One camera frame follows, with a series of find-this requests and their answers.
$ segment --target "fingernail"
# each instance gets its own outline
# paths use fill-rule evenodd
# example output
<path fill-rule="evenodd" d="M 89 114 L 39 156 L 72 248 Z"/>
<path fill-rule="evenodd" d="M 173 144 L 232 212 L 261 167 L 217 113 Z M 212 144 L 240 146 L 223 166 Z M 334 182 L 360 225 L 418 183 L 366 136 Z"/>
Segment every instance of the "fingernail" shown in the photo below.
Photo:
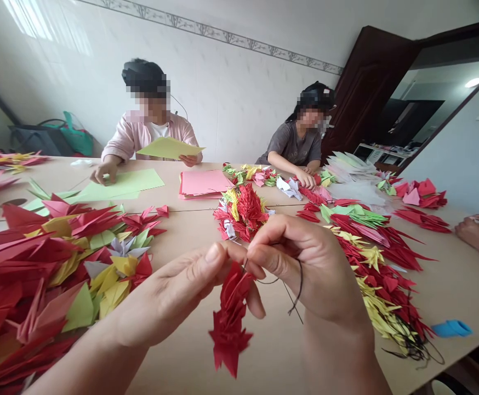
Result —
<path fill-rule="evenodd" d="M 219 247 L 218 247 L 218 244 L 217 243 L 214 243 L 212 246 L 210 246 L 210 248 L 208 249 L 207 251 L 207 254 L 205 255 L 205 261 L 207 261 L 207 263 L 212 263 L 214 262 L 216 259 L 219 258 Z"/>

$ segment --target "wooden door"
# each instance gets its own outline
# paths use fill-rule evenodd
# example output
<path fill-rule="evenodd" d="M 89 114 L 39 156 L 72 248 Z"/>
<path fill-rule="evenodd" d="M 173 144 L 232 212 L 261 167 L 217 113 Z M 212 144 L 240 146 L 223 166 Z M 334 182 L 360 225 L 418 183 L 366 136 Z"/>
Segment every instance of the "wooden door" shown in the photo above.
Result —
<path fill-rule="evenodd" d="M 336 87 L 334 128 L 322 141 L 323 161 L 333 151 L 358 147 L 419 52 L 420 44 L 407 38 L 371 26 L 360 31 Z"/>

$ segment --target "white shirt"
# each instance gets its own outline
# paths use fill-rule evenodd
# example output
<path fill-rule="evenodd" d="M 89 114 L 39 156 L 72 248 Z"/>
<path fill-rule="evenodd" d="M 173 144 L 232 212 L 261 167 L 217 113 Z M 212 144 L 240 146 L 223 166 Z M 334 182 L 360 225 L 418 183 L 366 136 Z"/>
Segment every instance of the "white shirt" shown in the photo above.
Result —
<path fill-rule="evenodd" d="M 155 123 L 150 122 L 147 126 L 152 135 L 152 141 L 159 137 L 168 137 L 168 123 L 165 123 L 164 125 L 156 125 Z"/>

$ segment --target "ceiling light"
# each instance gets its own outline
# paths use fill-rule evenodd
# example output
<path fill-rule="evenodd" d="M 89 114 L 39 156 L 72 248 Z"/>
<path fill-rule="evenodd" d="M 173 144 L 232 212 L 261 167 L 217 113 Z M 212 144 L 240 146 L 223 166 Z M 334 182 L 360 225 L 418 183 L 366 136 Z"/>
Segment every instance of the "ceiling light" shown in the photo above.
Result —
<path fill-rule="evenodd" d="M 466 88 L 473 88 L 474 86 L 479 85 L 479 78 L 474 78 L 473 80 L 469 80 L 465 85 Z"/>

